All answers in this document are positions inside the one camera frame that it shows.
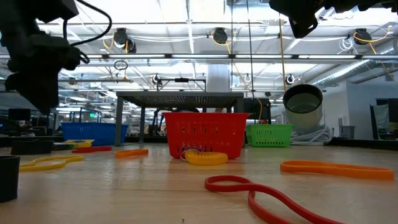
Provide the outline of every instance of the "white wall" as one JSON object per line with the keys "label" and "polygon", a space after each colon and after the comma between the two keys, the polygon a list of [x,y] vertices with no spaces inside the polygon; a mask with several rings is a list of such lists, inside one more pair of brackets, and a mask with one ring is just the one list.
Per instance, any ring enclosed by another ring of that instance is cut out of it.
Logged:
{"label": "white wall", "polygon": [[376,99],[398,98],[398,83],[347,84],[349,123],[355,126],[355,139],[373,139],[370,105]]}
{"label": "white wall", "polygon": [[338,120],[343,120],[343,125],[349,125],[348,114],[348,98],[346,82],[341,82],[338,87],[327,88],[326,93],[323,93],[323,119],[327,126],[334,128],[334,137],[340,135],[338,128]]}

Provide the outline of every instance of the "blue basket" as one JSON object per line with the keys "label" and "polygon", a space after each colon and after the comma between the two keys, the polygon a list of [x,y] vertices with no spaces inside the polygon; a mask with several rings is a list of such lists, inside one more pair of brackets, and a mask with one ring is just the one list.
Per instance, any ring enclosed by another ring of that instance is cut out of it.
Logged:
{"label": "blue basket", "polygon": [[[106,123],[61,123],[65,140],[94,139],[93,146],[114,145],[115,124]],[[121,143],[126,137],[127,125],[122,125]]]}

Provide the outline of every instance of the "yellow cable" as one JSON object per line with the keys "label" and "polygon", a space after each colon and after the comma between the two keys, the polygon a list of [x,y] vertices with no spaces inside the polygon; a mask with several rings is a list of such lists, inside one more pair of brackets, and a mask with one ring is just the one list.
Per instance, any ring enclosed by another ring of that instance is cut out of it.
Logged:
{"label": "yellow cable", "polygon": [[110,46],[110,47],[108,47],[108,46],[105,44],[105,39],[103,39],[103,40],[102,40],[102,43],[104,44],[104,47],[106,47],[107,49],[111,49],[111,48],[113,47],[113,38],[114,38],[114,33],[113,33],[113,35],[112,35],[112,43],[111,43],[111,46]]}
{"label": "yellow cable", "polygon": [[227,45],[226,48],[228,49],[228,53],[231,54],[231,50],[229,49],[229,46]]}
{"label": "yellow cable", "polygon": [[[241,74],[239,73],[239,70],[238,70],[238,68],[237,68],[237,66],[236,66],[236,64],[235,64],[235,62],[234,62],[234,66],[235,66],[235,69],[236,69],[237,73],[239,74],[239,77],[241,77],[243,84],[246,86],[247,89],[249,89],[249,87],[246,85],[246,82],[243,80]],[[254,97],[256,100],[258,100],[258,102],[260,103],[260,116],[259,116],[259,122],[260,122],[260,120],[261,120],[261,115],[262,115],[262,103],[261,103],[261,100],[259,100],[259,99],[255,96],[254,92],[253,92],[252,94],[253,94],[253,97]]]}
{"label": "yellow cable", "polygon": [[377,40],[363,40],[363,39],[358,38],[358,37],[356,36],[356,34],[358,34],[358,33],[357,33],[357,32],[354,33],[354,38],[355,38],[355,39],[360,40],[360,41],[362,41],[362,42],[366,42],[366,43],[377,42],[377,41],[380,41],[380,40],[382,40],[382,39],[385,39],[385,38],[388,36],[388,32],[387,32],[386,35],[385,35],[384,37],[381,37],[380,39],[377,39]]}
{"label": "yellow cable", "polygon": [[373,47],[373,44],[372,44],[372,43],[369,43],[369,45],[371,46],[373,53],[374,53],[374,54],[377,54],[376,50],[375,50],[374,47]]}
{"label": "yellow cable", "polygon": [[286,83],[285,83],[285,58],[284,58],[284,45],[283,45],[283,35],[282,35],[282,20],[280,19],[280,13],[279,13],[279,33],[280,33],[280,53],[282,54],[282,76],[283,76],[283,81],[282,83],[284,84],[284,91],[286,92]]}
{"label": "yellow cable", "polygon": [[[374,49],[373,44],[369,43],[369,45],[372,48],[372,51],[374,54],[377,54],[376,49]],[[395,81],[397,82],[397,80],[395,80],[394,76],[390,73],[390,71],[386,68],[386,66],[384,65],[384,63],[381,62],[381,65],[383,66],[384,70],[387,72],[387,74]]]}

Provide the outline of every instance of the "yellow resistance band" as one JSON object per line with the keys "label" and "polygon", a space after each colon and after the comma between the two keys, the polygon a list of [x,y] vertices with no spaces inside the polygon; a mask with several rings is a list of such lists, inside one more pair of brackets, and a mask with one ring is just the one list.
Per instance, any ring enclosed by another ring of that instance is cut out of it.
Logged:
{"label": "yellow resistance band", "polygon": [[[39,170],[50,170],[56,168],[65,167],[69,162],[77,162],[82,161],[84,159],[83,156],[53,156],[53,157],[44,157],[40,159],[35,159],[32,162],[28,162],[25,164],[21,164],[19,166],[19,172],[27,172],[27,171],[39,171]],[[46,166],[37,166],[36,163],[44,162],[44,161],[54,161],[54,160],[64,160],[63,162],[57,164],[51,164]]]}

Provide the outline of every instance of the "wooden table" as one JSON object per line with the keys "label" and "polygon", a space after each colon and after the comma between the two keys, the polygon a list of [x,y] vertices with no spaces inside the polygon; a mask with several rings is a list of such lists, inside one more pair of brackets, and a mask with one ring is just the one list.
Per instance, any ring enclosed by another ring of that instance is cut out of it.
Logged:
{"label": "wooden table", "polygon": [[[0,222],[263,223],[248,208],[247,192],[218,194],[205,190],[205,178],[223,174],[241,175],[274,187],[305,208],[343,223],[397,223],[398,220],[396,181],[279,171],[279,164],[284,160],[312,159],[388,167],[397,173],[398,153],[394,151],[247,147],[239,159],[228,164],[201,167],[172,159],[166,144],[141,147],[149,149],[148,156],[116,160],[113,152],[97,152],[86,154],[84,161],[68,164],[63,169],[21,173],[19,197],[0,204]],[[0,149],[0,154],[8,151]],[[23,156],[22,162],[37,157],[42,156]],[[257,194],[256,200],[293,223],[308,223],[268,195]]]}

